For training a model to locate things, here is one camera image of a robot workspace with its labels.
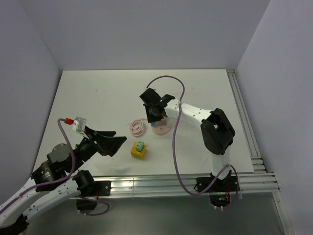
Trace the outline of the pink round power strip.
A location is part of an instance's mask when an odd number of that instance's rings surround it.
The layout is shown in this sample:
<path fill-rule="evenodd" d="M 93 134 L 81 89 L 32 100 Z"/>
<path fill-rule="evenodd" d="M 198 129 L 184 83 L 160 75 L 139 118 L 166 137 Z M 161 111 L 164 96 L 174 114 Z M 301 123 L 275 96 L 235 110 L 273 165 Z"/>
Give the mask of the pink round power strip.
<path fill-rule="evenodd" d="M 164 136 L 170 131 L 170 126 L 167 119 L 155 122 L 154 126 L 151 127 L 154 134 L 158 136 Z"/>

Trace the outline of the green plug adapter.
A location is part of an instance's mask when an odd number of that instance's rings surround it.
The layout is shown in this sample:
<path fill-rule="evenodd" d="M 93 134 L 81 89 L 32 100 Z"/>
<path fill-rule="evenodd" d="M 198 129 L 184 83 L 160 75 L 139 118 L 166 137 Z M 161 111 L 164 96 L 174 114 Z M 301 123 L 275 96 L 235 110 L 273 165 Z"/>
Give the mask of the green plug adapter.
<path fill-rule="evenodd" d="M 136 151 L 141 152 L 143 147 L 144 147 L 144 142 L 143 141 L 137 141 L 136 142 L 136 145 L 135 145 Z"/>

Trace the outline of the yellow cube socket adapter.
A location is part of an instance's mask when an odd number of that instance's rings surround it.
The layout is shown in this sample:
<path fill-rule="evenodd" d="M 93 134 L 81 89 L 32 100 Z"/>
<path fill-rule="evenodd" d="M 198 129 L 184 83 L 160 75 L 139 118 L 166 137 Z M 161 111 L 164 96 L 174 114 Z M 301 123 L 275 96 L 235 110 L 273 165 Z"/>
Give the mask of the yellow cube socket adapter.
<path fill-rule="evenodd" d="M 136 142 L 135 142 L 134 145 L 132 146 L 131 150 L 130 150 L 130 153 L 131 153 L 132 157 L 143 160 L 145 157 L 145 154 L 146 154 L 146 150 L 147 150 L 147 147 L 144 144 L 141 151 L 137 151 L 136 150 Z"/>

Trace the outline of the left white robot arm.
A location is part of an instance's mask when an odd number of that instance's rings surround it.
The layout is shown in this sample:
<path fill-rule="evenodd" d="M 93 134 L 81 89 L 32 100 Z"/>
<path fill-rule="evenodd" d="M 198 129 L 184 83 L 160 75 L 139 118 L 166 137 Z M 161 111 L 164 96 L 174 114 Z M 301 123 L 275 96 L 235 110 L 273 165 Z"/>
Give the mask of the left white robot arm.
<path fill-rule="evenodd" d="M 70 199 L 90 196 L 95 191 L 95 181 L 88 170 L 80 167 L 96 153 L 114 156 L 127 140 L 115 131 L 96 131 L 87 126 L 75 127 L 83 136 L 74 148 L 69 140 L 48 153 L 43 162 L 24 186 L 0 207 L 0 233 L 18 235 L 31 219 L 41 212 Z"/>

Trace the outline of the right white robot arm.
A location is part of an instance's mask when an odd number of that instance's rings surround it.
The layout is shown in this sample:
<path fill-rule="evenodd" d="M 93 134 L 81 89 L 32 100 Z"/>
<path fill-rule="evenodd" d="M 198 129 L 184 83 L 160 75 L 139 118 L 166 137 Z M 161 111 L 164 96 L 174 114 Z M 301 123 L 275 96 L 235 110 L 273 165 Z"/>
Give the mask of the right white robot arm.
<path fill-rule="evenodd" d="M 212 187 L 221 191 L 228 186 L 230 171 L 229 147 L 233 144 L 235 130 L 222 109 L 205 110 L 184 103 L 166 94 L 161 97 L 154 89 L 146 89 L 140 96 L 149 123 L 164 118 L 175 118 L 172 137 L 173 158 L 176 158 L 176 132 L 182 120 L 201 130 L 204 145 L 212 153 Z"/>

